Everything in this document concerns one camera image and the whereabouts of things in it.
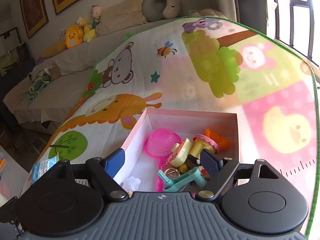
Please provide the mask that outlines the orange pumpkin toy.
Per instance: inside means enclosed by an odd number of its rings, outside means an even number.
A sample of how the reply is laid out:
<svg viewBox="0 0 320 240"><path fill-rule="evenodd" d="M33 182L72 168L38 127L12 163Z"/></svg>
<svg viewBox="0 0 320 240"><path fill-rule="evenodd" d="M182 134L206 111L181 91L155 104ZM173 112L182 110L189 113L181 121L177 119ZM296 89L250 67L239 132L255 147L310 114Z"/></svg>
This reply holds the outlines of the orange pumpkin toy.
<svg viewBox="0 0 320 240"><path fill-rule="evenodd" d="M227 150L232 145L232 142L230 140L209 128L205 129L204 135L215 141L219 147L219 150Z"/></svg>

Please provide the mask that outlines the teal toy hair dryer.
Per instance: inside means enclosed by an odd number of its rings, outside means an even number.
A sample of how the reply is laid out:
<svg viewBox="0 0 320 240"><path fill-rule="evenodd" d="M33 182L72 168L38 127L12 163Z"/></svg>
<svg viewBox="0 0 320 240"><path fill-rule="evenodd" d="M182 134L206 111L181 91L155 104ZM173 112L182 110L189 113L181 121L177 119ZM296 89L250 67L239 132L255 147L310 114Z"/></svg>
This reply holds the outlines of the teal toy hair dryer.
<svg viewBox="0 0 320 240"><path fill-rule="evenodd" d="M204 187L207 183L201 175L201 171L197 167L174 180L169 179L161 170L158 170L157 174L164 182L164 192L178 192L181 188L193 181L200 188Z"/></svg>

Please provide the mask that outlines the white star toy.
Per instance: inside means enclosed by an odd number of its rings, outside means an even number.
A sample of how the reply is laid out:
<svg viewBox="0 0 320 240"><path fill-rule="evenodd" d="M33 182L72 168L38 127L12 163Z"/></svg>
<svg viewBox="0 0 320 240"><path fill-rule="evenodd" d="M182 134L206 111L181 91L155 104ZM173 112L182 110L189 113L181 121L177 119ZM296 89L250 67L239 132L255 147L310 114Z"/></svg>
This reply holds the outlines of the white star toy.
<svg viewBox="0 0 320 240"><path fill-rule="evenodd" d="M135 191L138 191L140 184L140 179L131 176L123 181L122 188L128 193L129 196L132 196Z"/></svg>

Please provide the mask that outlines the cream yellow toy camera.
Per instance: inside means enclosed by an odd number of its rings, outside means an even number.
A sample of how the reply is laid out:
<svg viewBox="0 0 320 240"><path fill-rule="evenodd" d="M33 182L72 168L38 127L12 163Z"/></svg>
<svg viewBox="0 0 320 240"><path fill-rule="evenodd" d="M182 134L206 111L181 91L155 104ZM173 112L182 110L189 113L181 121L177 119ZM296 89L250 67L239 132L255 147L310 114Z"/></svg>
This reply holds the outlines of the cream yellow toy camera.
<svg viewBox="0 0 320 240"><path fill-rule="evenodd" d="M180 167L186 161L192 148L193 142L189 138L176 143L171 149L171 155L167 159L167 164L173 167Z"/></svg>

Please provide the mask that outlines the blue tissue packet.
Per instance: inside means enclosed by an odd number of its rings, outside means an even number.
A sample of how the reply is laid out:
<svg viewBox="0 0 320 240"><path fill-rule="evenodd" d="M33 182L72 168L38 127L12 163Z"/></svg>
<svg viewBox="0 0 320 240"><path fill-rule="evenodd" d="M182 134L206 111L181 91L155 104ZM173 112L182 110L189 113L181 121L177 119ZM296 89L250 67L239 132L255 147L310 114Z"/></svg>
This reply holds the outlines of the blue tissue packet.
<svg viewBox="0 0 320 240"><path fill-rule="evenodd" d="M42 177L51 167L59 161L59 156L56 155L50 159L39 161L33 165L31 170L31 184L34 184Z"/></svg>

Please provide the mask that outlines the pink plastic strainer basket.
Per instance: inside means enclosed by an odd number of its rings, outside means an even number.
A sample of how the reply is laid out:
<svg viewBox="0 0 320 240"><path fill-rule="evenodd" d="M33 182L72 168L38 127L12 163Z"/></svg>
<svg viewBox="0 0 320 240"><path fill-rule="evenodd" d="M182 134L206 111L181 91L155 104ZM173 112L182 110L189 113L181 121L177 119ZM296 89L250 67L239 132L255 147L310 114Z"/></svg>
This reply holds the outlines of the pink plastic strainer basket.
<svg viewBox="0 0 320 240"><path fill-rule="evenodd" d="M150 179L150 190L161 192L163 181L158 177L158 170L166 163L171 155L172 147L181 141L176 133L166 128L154 130L144 141L143 152L148 157L148 172Z"/></svg>

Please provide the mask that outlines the cartoon boy keychain figure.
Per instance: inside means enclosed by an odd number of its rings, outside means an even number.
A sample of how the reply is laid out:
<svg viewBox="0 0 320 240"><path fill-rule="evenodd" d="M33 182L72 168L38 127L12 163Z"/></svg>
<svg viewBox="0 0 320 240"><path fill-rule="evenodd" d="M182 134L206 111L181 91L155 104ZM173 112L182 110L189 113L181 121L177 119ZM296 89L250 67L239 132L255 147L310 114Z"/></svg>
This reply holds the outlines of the cartoon boy keychain figure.
<svg viewBox="0 0 320 240"><path fill-rule="evenodd" d="M203 139L195 137L193 139L193 146L188 154L188 161L193 164L193 166L200 166L200 154L205 148L210 148L211 145Z"/></svg>

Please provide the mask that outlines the pink cardboard box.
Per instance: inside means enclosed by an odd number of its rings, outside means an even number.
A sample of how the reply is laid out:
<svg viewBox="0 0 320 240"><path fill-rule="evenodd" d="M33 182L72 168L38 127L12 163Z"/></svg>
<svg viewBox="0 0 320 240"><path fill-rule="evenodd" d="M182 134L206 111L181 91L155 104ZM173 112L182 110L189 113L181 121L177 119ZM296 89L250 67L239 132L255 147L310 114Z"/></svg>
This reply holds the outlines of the pink cardboard box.
<svg viewBox="0 0 320 240"><path fill-rule="evenodd" d="M171 154L171 148L185 139L193 139L210 128L232 144L220 150L220 157L239 159L238 120L235 113L147 109L122 144L124 164L114 180L123 184L134 177L140 180L139 191L159 191L160 166Z"/></svg>

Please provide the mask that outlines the beige covered sofa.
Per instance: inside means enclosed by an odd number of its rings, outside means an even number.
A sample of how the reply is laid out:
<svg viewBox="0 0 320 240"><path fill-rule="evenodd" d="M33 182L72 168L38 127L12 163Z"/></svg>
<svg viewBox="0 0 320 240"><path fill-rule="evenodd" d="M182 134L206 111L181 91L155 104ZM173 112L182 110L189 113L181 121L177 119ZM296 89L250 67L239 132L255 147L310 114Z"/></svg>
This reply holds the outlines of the beige covered sofa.
<svg viewBox="0 0 320 240"><path fill-rule="evenodd" d="M121 45L127 34L134 35L165 23L161 20L99 36L33 66L1 100L1 124L13 130L23 127L53 134L81 98L98 61ZM31 80L50 66L59 68L60 77L30 102Z"/></svg>

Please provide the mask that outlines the green knitted cloth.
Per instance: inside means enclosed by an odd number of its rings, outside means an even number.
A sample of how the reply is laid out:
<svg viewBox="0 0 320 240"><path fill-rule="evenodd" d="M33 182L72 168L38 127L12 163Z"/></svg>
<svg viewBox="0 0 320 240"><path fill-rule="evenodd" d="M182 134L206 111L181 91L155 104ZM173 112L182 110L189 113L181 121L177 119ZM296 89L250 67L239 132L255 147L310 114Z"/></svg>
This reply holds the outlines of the green knitted cloth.
<svg viewBox="0 0 320 240"><path fill-rule="evenodd" d="M40 92L43 91L52 81L52 75L49 70L45 69L36 75L35 80L29 88L29 102L33 103L39 96Z"/></svg>

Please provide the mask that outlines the cartoon animal play mat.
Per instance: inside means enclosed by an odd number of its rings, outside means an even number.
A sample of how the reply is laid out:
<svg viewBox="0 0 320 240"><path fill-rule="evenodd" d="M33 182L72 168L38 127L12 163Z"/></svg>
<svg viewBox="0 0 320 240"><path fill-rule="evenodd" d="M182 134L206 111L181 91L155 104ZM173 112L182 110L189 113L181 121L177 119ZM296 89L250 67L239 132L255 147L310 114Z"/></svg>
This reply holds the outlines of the cartoon animal play mat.
<svg viewBox="0 0 320 240"><path fill-rule="evenodd" d="M94 67L81 98L52 136L80 139L82 149L43 152L80 163L121 147L147 109L235 113L239 159L267 160L306 198L303 233L319 239L319 104L313 71L293 51L238 23L214 30L182 18L126 39ZM192 204L179 219L181 196L114 206L77 239L246 239L210 207Z"/></svg>

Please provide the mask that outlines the yellow duck plush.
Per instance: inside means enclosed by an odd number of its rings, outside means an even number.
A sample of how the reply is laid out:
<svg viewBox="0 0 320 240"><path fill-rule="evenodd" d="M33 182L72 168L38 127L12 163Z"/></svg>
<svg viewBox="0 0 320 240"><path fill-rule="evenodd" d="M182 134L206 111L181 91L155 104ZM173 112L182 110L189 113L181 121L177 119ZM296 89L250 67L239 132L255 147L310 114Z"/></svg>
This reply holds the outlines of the yellow duck plush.
<svg viewBox="0 0 320 240"><path fill-rule="evenodd" d="M81 44L83 40L84 32L78 25L70 26L65 33L65 45L68 49L76 47Z"/></svg>

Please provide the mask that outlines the small doll plush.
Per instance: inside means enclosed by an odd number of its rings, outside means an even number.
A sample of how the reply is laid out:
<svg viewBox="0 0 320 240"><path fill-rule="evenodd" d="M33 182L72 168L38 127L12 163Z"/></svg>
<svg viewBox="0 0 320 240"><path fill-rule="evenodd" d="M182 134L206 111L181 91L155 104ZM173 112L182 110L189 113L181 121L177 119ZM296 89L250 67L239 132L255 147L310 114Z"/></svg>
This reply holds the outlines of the small doll plush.
<svg viewBox="0 0 320 240"><path fill-rule="evenodd" d="M102 15L102 8L98 5L92 6L92 17L94 18L92 28L95 29L96 26L100 23L100 17Z"/></svg>

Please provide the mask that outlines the beige cushion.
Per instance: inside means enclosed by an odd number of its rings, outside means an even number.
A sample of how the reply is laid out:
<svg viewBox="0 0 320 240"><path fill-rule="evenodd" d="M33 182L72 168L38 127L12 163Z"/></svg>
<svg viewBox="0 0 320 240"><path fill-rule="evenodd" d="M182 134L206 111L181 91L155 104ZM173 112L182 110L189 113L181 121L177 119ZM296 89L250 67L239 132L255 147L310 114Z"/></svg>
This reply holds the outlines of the beige cushion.
<svg viewBox="0 0 320 240"><path fill-rule="evenodd" d="M143 15L144 0L124 0L121 3L102 10L100 23L95 31L98 36L104 36L116 31L146 24L148 21Z"/></svg>

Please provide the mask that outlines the red gold framed picture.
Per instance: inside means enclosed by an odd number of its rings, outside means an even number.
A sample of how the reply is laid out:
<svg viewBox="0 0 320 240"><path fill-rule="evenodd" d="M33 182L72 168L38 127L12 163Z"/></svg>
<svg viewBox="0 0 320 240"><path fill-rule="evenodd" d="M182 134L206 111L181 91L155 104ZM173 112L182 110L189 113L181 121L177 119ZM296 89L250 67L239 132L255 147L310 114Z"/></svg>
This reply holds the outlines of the red gold framed picture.
<svg viewBox="0 0 320 240"><path fill-rule="evenodd" d="M44 0L20 0L27 37L31 39L49 20Z"/></svg>

